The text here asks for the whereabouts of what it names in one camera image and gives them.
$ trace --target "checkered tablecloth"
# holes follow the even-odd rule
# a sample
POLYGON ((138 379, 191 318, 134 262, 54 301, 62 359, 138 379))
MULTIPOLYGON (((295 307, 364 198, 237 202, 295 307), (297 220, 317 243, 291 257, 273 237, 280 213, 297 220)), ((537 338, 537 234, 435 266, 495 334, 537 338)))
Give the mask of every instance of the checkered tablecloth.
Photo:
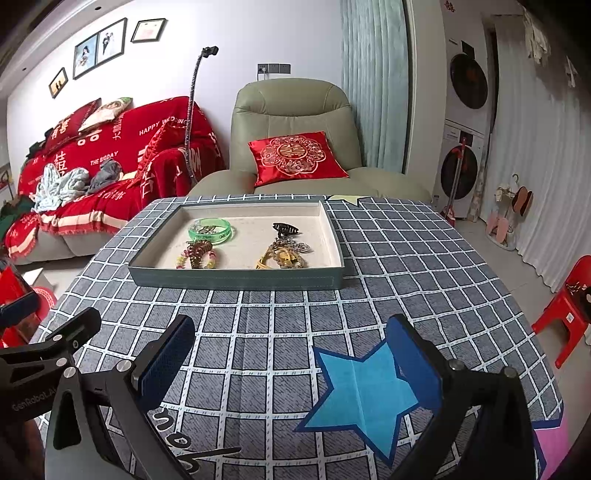
MULTIPOLYGON (((363 357, 383 340, 385 322, 396 313, 404 313, 446 358, 488 372, 504 365, 516 368, 532 420, 560 416, 563 401, 553 370, 516 301, 457 231, 422 203, 327 201, 345 257, 339 291, 135 285, 126 263, 178 205, 236 198, 250 202, 293 196, 152 203, 76 277, 35 336, 40 340, 75 313, 97 308, 102 329, 76 361, 83 372, 100 371, 132 359, 176 314, 191 316, 197 332, 194 348, 163 402, 165 410, 151 417, 176 455, 242 448, 237 456, 201 460, 194 478, 387 478, 391 469, 354 432, 294 433, 294 428, 326 390, 312 347, 363 357)), ((134 470, 135 459, 116 418, 110 411, 105 414, 124 462, 134 470)), ((443 470, 457 464, 477 414, 469 412, 443 470)), ((420 408, 404 417, 393 468, 430 417, 420 408)), ((47 420, 48 415, 41 419, 43 435, 47 420)))

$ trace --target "white wall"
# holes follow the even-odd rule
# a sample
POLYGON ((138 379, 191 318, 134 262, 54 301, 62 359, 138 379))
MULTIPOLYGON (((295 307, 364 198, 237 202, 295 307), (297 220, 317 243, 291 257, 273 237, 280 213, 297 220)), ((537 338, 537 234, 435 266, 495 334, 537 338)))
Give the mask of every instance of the white wall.
POLYGON ((292 77, 341 84, 340 0, 134 0, 107 13, 51 52, 10 94, 13 175, 18 176, 32 143, 90 100, 132 96, 139 106, 188 95, 195 61, 202 47, 211 45, 220 52, 203 61, 195 98, 228 160, 236 94, 256 81, 257 63, 291 63, 292 77), (125 54, 72 80, 75 45, 123 17, 128 19, 125 54), (168 24, 160 42, 129 42, 139 20, 161 17, 168 24), (52 99, 48 84, 63 66, 69 82, 52 99))
POLYGON ((413 92, 406 174, 433 191, 445 122, 447 54, 439 0, 405 0, 413 92))

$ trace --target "red blanket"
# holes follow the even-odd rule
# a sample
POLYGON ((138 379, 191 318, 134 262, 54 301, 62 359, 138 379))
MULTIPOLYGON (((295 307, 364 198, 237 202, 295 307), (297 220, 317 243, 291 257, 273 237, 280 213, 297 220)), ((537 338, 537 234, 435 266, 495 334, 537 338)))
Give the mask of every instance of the red blanket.
MULTIPOLYGON (((215 162, 203 163, 204 158, 215 158, 211 148, 211 145, 201 141, 191 142, 191 165, 196 174, 199 170, 201 175, 220 170, 215 162)), ((183 151, 182 148, 170 148, 159 153, 148 164, 140 183, 133 182, 133 179, 121 180, 52 212, 26 214, 13 224, 5 237, 10 257, 26 257, 35 247, 39 228, 54 235, 89 232, 114 235, 154 200, 187 195, 191 181, 183 151)))
MULTIPOLYGON (((19 194, 35 193, 43 169, 49 162, 60 172, 76 167, 86 168, 92 177, 104 160, 114 158, 121 164, 124 173, 131 173, 138 168, 138 160, 163 122, 181 127, 186 117, 187 97, 167 99, 124 112, 115 122, 62 146, 47 158, 40 154, 27 162, 19 178, 19 194)), ((23 216, 5 237, 10 257, 27 256, 35 247, 39 228, 54 235, 115 234, 154 200, 187 195, 191 189, 191 178, 184 159, 182 135, 177 137, 168 142, 174 145, 159 142, 160 151, 151 152, 152 160, 136 181, 119 181, 52 212, 23 216)), ((194 110, 190 146, 191 169, 197 180, 226 168, 215 134, 198 107, 194 110)))

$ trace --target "dryer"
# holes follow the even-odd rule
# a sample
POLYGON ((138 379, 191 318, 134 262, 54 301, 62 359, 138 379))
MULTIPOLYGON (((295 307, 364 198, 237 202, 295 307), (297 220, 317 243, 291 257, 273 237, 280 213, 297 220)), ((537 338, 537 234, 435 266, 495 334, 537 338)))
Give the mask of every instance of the dryer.
POLYGON ((456 199, 453 203, 456 218, 467 217, 472 196, 476 189, 478 172, 482 161, 482 149, 484 147, 484 138, 480 133, 454 122, 446 121, 437 179, 433 190, 433 207, 438 212, 441 212, 452 194, 457 159, 462 150, 463 139, 466 139, 466 148, 462 170, 460 171, 460 180, 457 185, 456 199))
POLYGON ((447 51, 446 119, 481 135, 488 122, 485 30, 471 0, 440 0, 447 51))

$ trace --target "red plastic stool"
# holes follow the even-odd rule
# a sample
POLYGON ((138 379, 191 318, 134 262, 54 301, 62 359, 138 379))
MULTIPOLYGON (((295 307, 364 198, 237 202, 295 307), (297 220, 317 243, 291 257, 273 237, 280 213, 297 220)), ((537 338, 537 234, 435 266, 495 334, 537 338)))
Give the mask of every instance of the red plastic stool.
POLYGON ((585 255, 578 260, 562 288, 544 309, 544 313, 538 321, 531 326, 533 331, 538 334, 551 322, 560 319, 568 328, 569 341, 554 362, 556 368, 562 367, 589 326, 589 319, 579 308, 578 301, 566 289, 567 284, 574 285, 577 282, 581 285, 591 286, 591 255, 585 255))

